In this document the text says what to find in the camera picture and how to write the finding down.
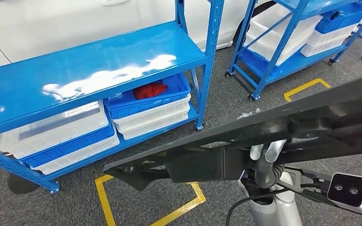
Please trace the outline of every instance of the blue metal shelf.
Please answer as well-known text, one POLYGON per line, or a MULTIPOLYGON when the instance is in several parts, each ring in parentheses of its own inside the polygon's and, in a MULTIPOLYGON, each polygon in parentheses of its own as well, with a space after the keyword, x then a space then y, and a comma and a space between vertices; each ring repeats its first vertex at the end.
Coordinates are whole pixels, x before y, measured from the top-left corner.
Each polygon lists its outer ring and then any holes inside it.
POLYGON ((258 100, 260 99, 260 93, 262 92, 263 88, 279 79, 282 79, 294 72, 302 70, 305 67, 308 67, 318 61, 327 58, 336 54, 333 59, 329 60, 329 64, 333 64, 337 62, 343 52, 353 43, 353 41, 358 37, 358 35, 362 32, 362 26, 359 30, 353 34, 352 37, 349 38, 346 44, 341 45, 339 47, 330 49, 328 51, 324 51, 319 53, 315 56, 305 57, 302 54, 296 53, 290 59, 283 62, 282 65, 274 70, 276 67, 276 62, 278 61, 279 57, 281 56, 282 51, 284 50, 290 36, 292 35, 294 29, 296 28, 299 21, 302 21, 308 17, 312 17, 324 12, 328 12, 330 10, 334 10, 340 8, 342 6, 352 4, 357 0, 275 0, 275 2, 287 7, 291 12, 282 18, 280 21, 275 23, 271 26, 267 31, 263 32, 260 36, 256 37, 255 40, 250 42, 248 45, 243 47, 243 42, 245 41, 245 35, 249 27, 250 19, 253 14, 253 10, 255 9, 256 1, 249 1, 245 18, 242 22, 241 31, 238 37, 238 42, 235 47, 234 54, 232 56, 232 60, 230 63, 230 67, 226 72, 227 77, 235 73, 237 70, 243 77, 246 78, 248 82, 252 84, 255 88, 254 92, 249 96, 250 100, 258 100), (274 29, 279 23, 281 23, 286 18, 290 18, 289 23, 283 33, 280 42, 278 43, 277 48, 274 51, 274 54, 268 63, 266 69, 264 71, 263 68, 256 66, 253 62, 254 60, 250 61, 248 56, 245 56, 246 49, 249 48, 253 43, 267 34, 269 31, 274 29), (249 76, 246 74, 242 68, 238 66, 238 62, 242 61, 247 67, 249 67, 256 76, 249 76))
POLYGON ((192 104, 190 103, 189 104, 190 106, 190 109, 188 111, 188 119, 184 120, 184 121, 181 121, 181 122, 178 122, 176 124, 173 124, 173 125, 170 125, 170 126, 167 126, 165 128, 162 128, 162 129, 159 129, 159 130, 155 130, 155 131, 152 131, 150 133, 147 133, 147 134, 144 134, 144 135, 141 135, 139 137, 135 137, 133 139, 129 139, 129 140, 124 140, 123 139, 123 136, 120 134, 120 133, 117 133, 118 134, 118 137, 120 139, 120 144, 117 145, 117 146, 114 146, 112 148, 109 148, 107 149, 106 151, 103 151, 97 155, 94 155, 88 159, 85 159, 85 160, 82 160, 80 162, 77 162, 73 165, 70 165, 66 168, 63 168, 59 171, 56 171, 54 173, 51 173, 51 174, 48 174, 45 177, 46 180, 52 180, 52 179, 55 179, 59 176, 62 176, 66 173, 69 173, 71 171, 74 171, 76 169, 79 169, 83 166, 86 166, 88 164, 91 164, 97 160, 100 160, 100 159, 103 159, 103 158, 106 158, 114 153, 117 153, 119 151, 122 151, 128 147, 131 147, 133 145, 136 145, 136 144, 139 144, 145 140, 148 140, 148 139, 151 139, 152 137, 155 137, 157 135, 160 135, 162 133, 165 133, 165 132, 168 132, 176 127, 179 127, 181 125, 184 125, 185 123, 188 123, 188 122, 191 122, 191 121, 194 121, 198 118, 198 113, 196 112, 195 108, 192 106, 192 104))
POLYGON ((1 153, 0 167, 55 193, 51 180, 63 174, 189 121, 202 129, 224 0, 211 0, 205 53, 188 36, 184 1, 174 2, 172 22, 1 66, 0 133, 191 70, 197 108, 187 120, 130 140, 119 135, 118 146, 47 176, 1 153))
POLYGON ((173 21, 1 66, 0 133, 206 62, 173 21))
MULTIPOLYGON (((301 15, 301 20, 331 11, 356 1, 357 0, 310 0, 301 15)), ((291 11, 296 9, 299 4, 299 0, 274 0, 274 2, 283 5, 291 11)))
MULTIPOLYGON (((297 71, 300 71, 308 66, 311 66, 335 53, 345 50, 347 47, 345 45, 338 46, 336 48, 324 51, 322 53, 316 54, 311 57, 305 57, 303 54, 298 53, 293 55, 290 59, 285 61, 282 66, 282 70, 279 73, 270 73, 265 84, 268 85, 272 82, 285 78, 286 76, 293 74, 297 71)), ((260 79, 263 78, 264 72, 261 71, 254 64, 249 62, 248 58, 245 58, 244 52, 239 56, 241 61, 252 70, 260 79)))

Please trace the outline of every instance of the red cloth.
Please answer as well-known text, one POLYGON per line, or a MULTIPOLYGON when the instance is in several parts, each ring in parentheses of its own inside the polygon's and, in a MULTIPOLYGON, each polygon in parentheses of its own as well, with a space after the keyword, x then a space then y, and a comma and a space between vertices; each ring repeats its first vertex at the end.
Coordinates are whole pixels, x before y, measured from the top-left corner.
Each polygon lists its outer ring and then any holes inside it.
POLYGON ((151 83, 134 89, 134 97, 137 100, 149 97, 156 97, 157 95, 166 91, 167 86, 161 83, 151 83))

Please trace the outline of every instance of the yellow floor tape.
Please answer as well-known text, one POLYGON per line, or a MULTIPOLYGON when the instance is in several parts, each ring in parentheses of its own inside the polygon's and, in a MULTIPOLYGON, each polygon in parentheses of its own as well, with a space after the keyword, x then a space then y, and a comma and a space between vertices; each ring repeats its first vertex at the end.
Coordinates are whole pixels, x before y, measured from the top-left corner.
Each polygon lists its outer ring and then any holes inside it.
MULTIPOLYGON (((115 219, 113 217, 112 210, 110 209, 109 201, 107 200, 105 188, 103 187, 103 183, 112 179, 113 177, 110 175, 104 175, 100 178, 95 179, 96 189, 98 191, 98 196, 100 199, 100 203, 102 205, 103 214, 105 215, 105 219, 107 222, 107 226, 116 226, 115 219)), ((172 213, 168 214, 167 216, 163 217, 162 219, 156 221, 155 223, 151 224, 151 226, 164 226, 168 223, 172 222, 173 220, 177 219, 178 217, 182 216, 186 212, 190 211, 191 209, 195 208, 199 204, 206 202, 206 198, 203 195, 202 190, 200 189, 199 185, 196 182, 189 183, 195 194, 196 198, 192 201, 188 202, 187 204, 181 206, 180 208, 176 209, 172 213)))
POLYGON ((317 83, 321 83, 321 84, 323 84, 325 87, 331 88, 331 86, 330 86, 328 83, 326 83, 324 80, 322 80, 322 79, 315 79, 315 80, 310 81, 310 82, 308 82, 308 83, 305 83, 305 84, 303 84, 303 85, 301 85, 301 86, 299 86, 299 87, 297 87, 297 88, 294 88, 294 89, 291 90, 291 91, 288 91, 288 92, 284 93, 284 98, 285 98, 288 102, 291 102, 292 100, 291 100, 290 96, 292 96, 292 95, 294 95, 294 94, 296 94, 296 93, 298 93, 298 92, 300 92, 300 91, 302 91, 302 90, 304 90, 304 89, 307 89, 307 88, 309 88, 310 86, 313 86, 313 85, 315 85, 315 84, 317 84, 317 83))

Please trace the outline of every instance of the blue plastic bin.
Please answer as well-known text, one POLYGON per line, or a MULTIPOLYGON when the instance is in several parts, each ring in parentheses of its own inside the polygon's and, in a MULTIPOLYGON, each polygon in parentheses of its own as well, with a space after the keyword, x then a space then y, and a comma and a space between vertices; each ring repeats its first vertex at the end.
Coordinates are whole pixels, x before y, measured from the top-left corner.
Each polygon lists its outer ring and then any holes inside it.
MULTIPOLYGON (((285 62, 287 62, 290 58, 292 58, 293 56, 295 56, 296 54, 300 53, 300 50, 302 48, 300 48, 298 51, 296 51, 293 55, 291 55, 287 60, 285 60, 281 65, 279 66, 274 66, 273 70, 270 73, 278 73, 279 71, 282 70, 283 65, 285 64, 285 62)), ((262 72, 265 72, 268 64, 270 63, 268 60, 266 60, 264 57, 262 57, 260 54, 255 53, 249 49, 245 49, 240 55, 239 57, 245 61, 248 62, 250 64, 253 64, 254 66, 256 66, 257 68, 259 68, 262 72)))
POLYGON ((159 82, 167 85, 167 90, 156 97, 137 100, 133 90, 128 90, 120 95, 104 99, 103 103, 109 109, 112 119, 123 118, 186 98, 191 92, 191 87, 183 73, 164 78, 159 82))
POLYGON ((109 121, 109 124, 107 126, 92 131, 90 133, 84 134, 80 137, 68 140, 66 142, 45 149, 43 151, 31 154, 27 157, 19 159, 19 161, 33 168, 38 167, 52 160, 55 160, 57 158, 75 152, 77 150, 80 150, 81 148, 90 146, 96 142, 102 141, 106 138, 113 136, 115 134, 115 131, 112 126, 112 121, 108 116, 107 109, 105 109, 105 113, 107 115, 107 120, 109 121))
POLYGON ((362 19, 362 4, 354 2, 323 13, 321 16, 323 16, 323 19, 317 24, 316 30, 325 34, 359 23, 362 19))

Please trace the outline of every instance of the gray carpet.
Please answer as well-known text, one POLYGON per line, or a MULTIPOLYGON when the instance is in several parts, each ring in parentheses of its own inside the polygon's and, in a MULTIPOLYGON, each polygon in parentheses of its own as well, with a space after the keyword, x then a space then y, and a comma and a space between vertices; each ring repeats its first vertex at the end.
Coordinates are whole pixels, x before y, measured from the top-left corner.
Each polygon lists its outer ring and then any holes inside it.
MULTIPOLYGON (((216 52, 205 129, 235 120, 243 112, 248 113, 257 108, 265 111, 285 104, 284 92, 315 78, 322 78, 335 87, 362 77, 362 40, 357 40, 341 58, 341 62, 328 65, 327 61, 322 61, 275 82, 265 87, 260 101, 252 103, 247 99, 252 90, 251 86, 239 75, 228 79, 223 75, 232 53, 233 48, 216 52)), ((296 100, 325 89, 318 84, 291 98, 296 100)), ((60 192, 55 195, 42 188, 30 194, 14 195, 6 187, 7 172, 0 169, 0 226, 104 226, 106 221, 94 183, 96 178, 102 176, 103 166, 195 132, 193 123, 189 123, 69 173, 58 179, 60 192)), ((362 175, 362 155, 296 165, 328 174, 341 171, 362 175)), ((207 201, 169 225, 223 225, 228 208, 242 198, 235 181, 199 185, 207 201)), ((105 182, 104 187, 118 226, 150 225, 195 197, 190 185, 173 184, 170 180, 154 182, 142 193, 136 192, 117 179, 105 182)), ((362 216, 314 203, 299 196, 296 199, 303 224, 306 226, 362 226, 362 216)), ((235 210, 231 225, 254 224, 249 213, 241 206, 235 210)))

